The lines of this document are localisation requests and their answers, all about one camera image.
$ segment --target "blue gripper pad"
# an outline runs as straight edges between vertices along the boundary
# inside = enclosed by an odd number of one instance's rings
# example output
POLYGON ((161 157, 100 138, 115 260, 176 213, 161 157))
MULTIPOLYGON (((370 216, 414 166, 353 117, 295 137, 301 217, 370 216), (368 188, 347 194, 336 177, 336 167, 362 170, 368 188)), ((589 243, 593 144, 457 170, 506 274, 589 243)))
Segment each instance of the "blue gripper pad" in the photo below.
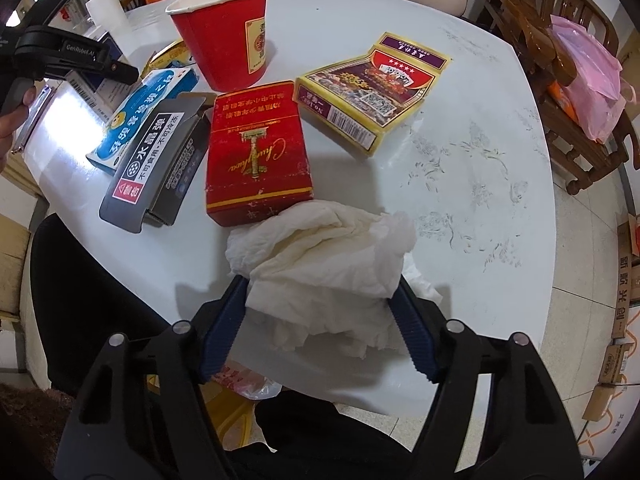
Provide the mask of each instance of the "blue gripper pad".
POLYGON ((226 361, 231 345, 240 330, 244 319, 246 290, 249 280, 236 276, 219 300, 209 301, 200 307, 196 317, 214 316, 214 320, 202 339, 202 356, 200 361, 200 379, 209 381, 217 374, 226 361))
POLYGON ((418 306, 414 303, 415 296, 413 293, 408 293, 405 287, 409 287, 409 285, 401 279, 395 293, 387 300, 388 305, 409 349, 409 355, 414 362, 415 369, 425 374, 428 380, 434 382, 439 371, 435 359, 434 340, 418 312, 418 306))

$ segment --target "red cigarette box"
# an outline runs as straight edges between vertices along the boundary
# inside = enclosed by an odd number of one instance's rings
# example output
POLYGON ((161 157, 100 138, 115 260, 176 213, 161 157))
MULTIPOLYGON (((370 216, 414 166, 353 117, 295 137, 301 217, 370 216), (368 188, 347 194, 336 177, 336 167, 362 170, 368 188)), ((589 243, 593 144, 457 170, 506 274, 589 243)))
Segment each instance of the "red cigarette box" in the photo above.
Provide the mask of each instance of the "red cigarette box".
POLYGON ((207 163, 207 213, 224 227, 264 220, 313 198, 293 81, 216 99, 207 163))

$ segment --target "cup label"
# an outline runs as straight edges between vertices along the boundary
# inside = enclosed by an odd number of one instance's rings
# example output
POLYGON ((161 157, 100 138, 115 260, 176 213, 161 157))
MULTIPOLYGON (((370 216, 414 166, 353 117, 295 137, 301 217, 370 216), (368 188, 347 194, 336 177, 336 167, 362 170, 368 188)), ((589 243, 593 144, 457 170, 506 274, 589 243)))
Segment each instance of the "cup label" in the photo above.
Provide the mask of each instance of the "cup label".
POLYGON ((254 73, 264 65, 264 18, 244 22, 246 31, 246 60, 249 74, 254 73))

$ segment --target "red paper cup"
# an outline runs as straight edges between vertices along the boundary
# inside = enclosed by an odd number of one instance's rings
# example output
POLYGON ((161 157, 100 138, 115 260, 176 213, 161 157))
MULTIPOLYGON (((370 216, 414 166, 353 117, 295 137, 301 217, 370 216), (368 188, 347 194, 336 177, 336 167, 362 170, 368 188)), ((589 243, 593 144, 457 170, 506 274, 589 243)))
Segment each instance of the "red paper cup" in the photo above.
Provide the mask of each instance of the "red paper cup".
POLYGON ((213 90, 233 92, 266 70, 267 0, 175 0, 166 8, 213 90))

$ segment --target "crumpled tissue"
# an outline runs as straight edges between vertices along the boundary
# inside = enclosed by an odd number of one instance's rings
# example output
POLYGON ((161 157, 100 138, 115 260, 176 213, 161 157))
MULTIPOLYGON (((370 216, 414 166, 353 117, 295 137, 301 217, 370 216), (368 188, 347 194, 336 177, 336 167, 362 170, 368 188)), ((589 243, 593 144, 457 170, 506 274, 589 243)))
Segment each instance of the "crumpled tissue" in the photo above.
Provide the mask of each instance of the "crumpled tissue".
POLYGON ((231 231, 226 259, 249 279, 247 317, 264 323, 273 344, 302 346, 309 335, 343 333, 340 350, 406 346, 386 304, 401 273, 414 293, 439 304, 410 251, 413 221, 404 212, 375 215, 337 202, 301 202, 259 224, 231 231))

